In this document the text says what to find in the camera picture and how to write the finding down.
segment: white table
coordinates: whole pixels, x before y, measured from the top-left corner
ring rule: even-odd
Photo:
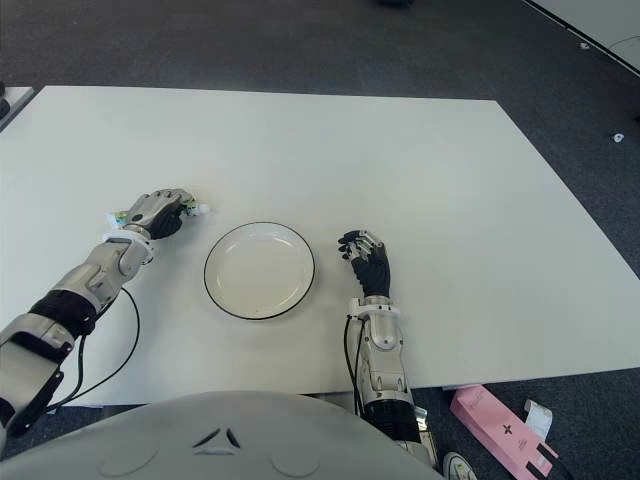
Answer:
[[[36,94],[36,91],[32,87],[7,87],[4,93],[4,98],[9,102],[11,110],[4,117],[0,118],[0,131],[7,125],[13,117],[24,107],[24,105],[31,100]]]
[[[638,278],[492,101],[48,87],[0,135],[0,159],[3,324],[140,193],[183,187],[215,209],[157,242],[129,285],[139,349],[83,404],[348,390],[359,290],[336,239],[354,227],[388,246],[413,386],[640,366]],[[293,227],[316,259],[306,299],[272,321],[225,314],[203,285],[212,245],[254,220]],[[122,296],[87,340],[85,385],[133,332]]]

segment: robotic arm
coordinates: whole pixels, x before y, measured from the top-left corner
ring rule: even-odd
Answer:
[[[364,298],[353,298],[345,328],[345,349],[355,352],[348,367],[360,415],[425,464],[429,453],[421,443],[415,406],[402,365],[403,338],[399,311],[389,298],[391,271],[384,243],[371,232],[354,230],[338,240],[362,285]],[[348,328],[359,322],[355,345],[347,348]]]
[[[0,452],[44,413],[79,336],[89,335],[123,284],[153,259],[151,240],[172,235],[195,205],[182,189],[142,195],[85,262],[0,332]]]

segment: pink box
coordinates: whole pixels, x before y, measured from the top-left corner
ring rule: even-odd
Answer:
[[[549,475],[558,454],[482,385],[456,391],[451,411],[517,480]]]

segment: white sneaker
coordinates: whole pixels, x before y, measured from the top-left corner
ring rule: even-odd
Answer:
[[[442,462],[442,474],[447,480],[478,480],[471,465],[459,453],[449,452]]]

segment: small white object on floor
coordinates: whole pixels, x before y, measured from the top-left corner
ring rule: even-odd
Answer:
[[[553,421],[553,413],[546,407],[537,404],[533,400],[527,400],[524,404],[524,411],[529,412],[526,423],[536,432],[543,441],[547,439],[547,434]]]
[[[446,480],[478,480],[469,462],[456,452],[449,452],[444,456],[442,474]]]

